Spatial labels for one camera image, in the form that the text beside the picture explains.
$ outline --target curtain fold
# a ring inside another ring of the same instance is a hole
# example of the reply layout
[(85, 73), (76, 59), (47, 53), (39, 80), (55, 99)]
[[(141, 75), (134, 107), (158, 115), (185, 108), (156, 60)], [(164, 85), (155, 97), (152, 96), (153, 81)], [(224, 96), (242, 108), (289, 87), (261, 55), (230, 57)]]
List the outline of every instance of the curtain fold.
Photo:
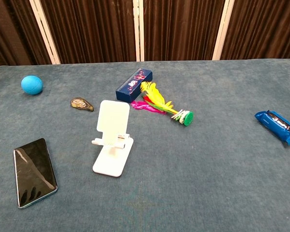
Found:
[(290, 0), (236, 0), (221, 59), (290, 58)]
[(61, 63), (136, 61), (132, 0), (41, 0)]
[(145, 60), (212, 59), (224, 0), (144, 0)]
[(51, 64), (29, 0), (0, 0), (0, 65)]

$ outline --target brown keychain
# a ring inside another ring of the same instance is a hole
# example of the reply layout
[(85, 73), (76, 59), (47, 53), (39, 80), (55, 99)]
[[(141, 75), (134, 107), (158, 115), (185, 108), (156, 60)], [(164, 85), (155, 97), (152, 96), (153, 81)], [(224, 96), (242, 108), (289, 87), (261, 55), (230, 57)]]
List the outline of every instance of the brown keychain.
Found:
[(94, 107), (90, 102), (83, 98), (74, 98), (71, 100), (71, 106), (78, 110), (94, 111)]

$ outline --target blue packet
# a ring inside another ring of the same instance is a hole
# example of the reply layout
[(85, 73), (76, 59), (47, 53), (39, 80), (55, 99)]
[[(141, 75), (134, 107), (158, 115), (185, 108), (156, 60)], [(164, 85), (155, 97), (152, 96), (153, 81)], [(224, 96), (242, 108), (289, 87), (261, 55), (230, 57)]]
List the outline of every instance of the blue packet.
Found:
[(275, 111), (261, 111), (255, 114), (256, 119), (271, 130), (281, 141), (290, 145), (290, 122)]

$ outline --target blue pencil box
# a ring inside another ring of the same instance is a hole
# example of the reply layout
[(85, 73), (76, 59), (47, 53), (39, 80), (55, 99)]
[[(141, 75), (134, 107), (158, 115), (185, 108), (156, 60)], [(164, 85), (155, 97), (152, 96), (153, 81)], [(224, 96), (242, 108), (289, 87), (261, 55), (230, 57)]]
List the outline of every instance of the blue pencil box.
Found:
[(137, 69), (117, 90), (117, 99), (131, 103), (140, 94), (140, 84), (143, 81), (152, 81), (153, 73), (147, 69)]
[(281, 141), (290, 145), (290, 122), (275, 111), (261, 111), (256, 113), (255, 117)]

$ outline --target table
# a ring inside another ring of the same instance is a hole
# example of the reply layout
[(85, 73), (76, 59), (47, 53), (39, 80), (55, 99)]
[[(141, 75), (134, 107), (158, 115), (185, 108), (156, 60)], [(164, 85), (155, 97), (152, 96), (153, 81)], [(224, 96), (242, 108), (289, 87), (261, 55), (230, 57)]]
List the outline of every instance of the table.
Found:
[[(194, 121), (131, 108), (122, 176), (96, 174), (100, 102), (137, 68)], [(37, 96), (21, 89), (29, 74), (44, 82)], [(257, 122), (262, 110), (290, 121), (290, 59), (1, 66), (0, 231), (290, 232), (290, 146)], [(18, 209), (12, 151), (42, 137), (59, 190)]]

